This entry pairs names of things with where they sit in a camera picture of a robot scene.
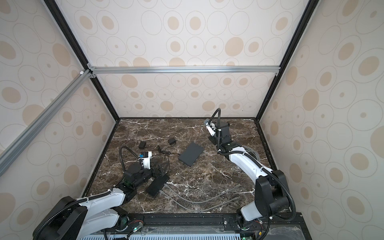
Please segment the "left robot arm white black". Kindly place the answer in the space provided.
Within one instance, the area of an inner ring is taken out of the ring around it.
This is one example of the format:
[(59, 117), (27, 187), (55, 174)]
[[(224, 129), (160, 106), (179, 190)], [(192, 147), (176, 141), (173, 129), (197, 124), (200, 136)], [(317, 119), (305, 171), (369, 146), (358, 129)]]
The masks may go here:
[(125, 230), (129, 217), (121, 205), (128, 203), (138, 187), (149, 179), (168, 180), (170, 162), (151, 165), (151, 152), (137, 155), (127, 146), (119, 148), (123, 174), (106, 192), (74, 199), (62, 198), (33, 232), (34, 240), (79, 240), (92, 233), (115, 228)]

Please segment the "black power adapter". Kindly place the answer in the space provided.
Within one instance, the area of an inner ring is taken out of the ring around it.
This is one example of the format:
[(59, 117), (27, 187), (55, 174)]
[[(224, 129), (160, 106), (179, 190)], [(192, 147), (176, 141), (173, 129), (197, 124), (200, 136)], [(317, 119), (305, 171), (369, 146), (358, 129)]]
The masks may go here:
[(169, 143), (170, 146), (175, 145), (176, 142), (177, 142), (177, 140), (176, 140), (175, 138), (169, 138), (169, 139), (168, 139), (168, 143)]
[(146, 141), (140, 141), (138, 148), (141, 149), (141, 150), (145, 149), (146, 145), (147, 145)]

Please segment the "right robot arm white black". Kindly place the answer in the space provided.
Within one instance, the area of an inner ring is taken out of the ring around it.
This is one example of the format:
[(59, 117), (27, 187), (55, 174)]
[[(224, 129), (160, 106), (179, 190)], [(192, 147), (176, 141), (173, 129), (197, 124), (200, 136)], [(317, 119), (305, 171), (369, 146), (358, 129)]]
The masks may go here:
[(205, 126), (217, 153), (238, 166), (255, 183), (255, 199), (240, 208), (241, 221), (247, 223), (271, 217), (293, 221), (297, 214), (296, 204), (285, 174), (266, 167), (255, 151), (232, 140), (230, 125), (221, 123), (220, 108), (215, 110), (210, 119), (205, 120)]

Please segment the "square dark grey switch box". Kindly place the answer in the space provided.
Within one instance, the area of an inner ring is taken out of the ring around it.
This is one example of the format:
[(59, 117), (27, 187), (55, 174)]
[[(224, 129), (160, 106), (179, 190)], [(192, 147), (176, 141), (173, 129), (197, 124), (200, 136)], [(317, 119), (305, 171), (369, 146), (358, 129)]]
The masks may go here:
[(196, 143), (190, 143), (187, 148), (179, 155), (178, 159), (185, 165), (191, 167), (199, 156), (203, 153), (204, 148)]

